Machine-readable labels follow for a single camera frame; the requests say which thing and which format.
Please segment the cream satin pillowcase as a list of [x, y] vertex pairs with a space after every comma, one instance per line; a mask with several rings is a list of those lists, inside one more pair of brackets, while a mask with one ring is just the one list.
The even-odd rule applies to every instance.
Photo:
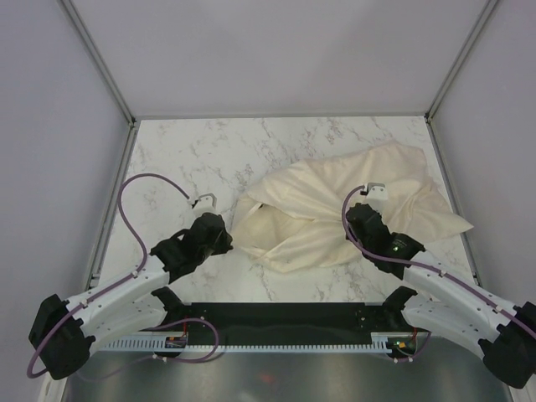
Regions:
[[280, 273], [359, 260], [360, 252], [346, 239], [342, 206], [351, 190], [367, 183], [385, 185], [389, 200], [381, 215], [394, 232], [431, 243], [473, 227], [451, 211], [429, 174], [424, 152], [391, 141], [365, 152], [304, 159], [264, 176], [239, 197], [233, 223], [253, 204], [270, 205], [308, 223], [265, 253], [235, 246]]

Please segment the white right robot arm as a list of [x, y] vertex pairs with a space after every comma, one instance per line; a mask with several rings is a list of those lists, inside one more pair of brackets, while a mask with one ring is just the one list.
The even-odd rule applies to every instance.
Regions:
[[506, 385], [521, 389], [535, 375], [535, 305], [519, 306], [457, 275], [421, 243], [390, 232], [368, 204], [342, 206], [346, 236], [379, 271], [410, 284], [405, 301], [387, 305], [387, 327], [422, 328], [478, 356]]

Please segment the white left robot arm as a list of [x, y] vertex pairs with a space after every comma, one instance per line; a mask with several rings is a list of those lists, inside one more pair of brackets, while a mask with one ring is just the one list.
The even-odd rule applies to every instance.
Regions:
[[66, 300], [56, 294], [47, 297], [28, 335], [35, 349], [28, 377], [65, 379], [118, 338], [158, 326], [176, 329], [183, 309], [170, 285], [210, 256], [232, 250], [231, 242], [223, 217], [205, 212], [189, 229], [155, 245], [140, 267]]

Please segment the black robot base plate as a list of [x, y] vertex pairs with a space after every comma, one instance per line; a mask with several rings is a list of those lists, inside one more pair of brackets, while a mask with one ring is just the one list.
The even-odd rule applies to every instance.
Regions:
[[195, 341], [211, 344], [218, 332], [219, 341], [229, 336], [233, 342], [261, 340], [268, 343], [305, 343], [315, 340], [358, 341], [372, 332], [423, 334], [402, 317], [401, 311], [382, 304], [362, 302], [195, 302], [166, 313], [170, 324], [184, 318], [199, 318], [206, 323], [188, 322], [166, 330], [185, 329]]

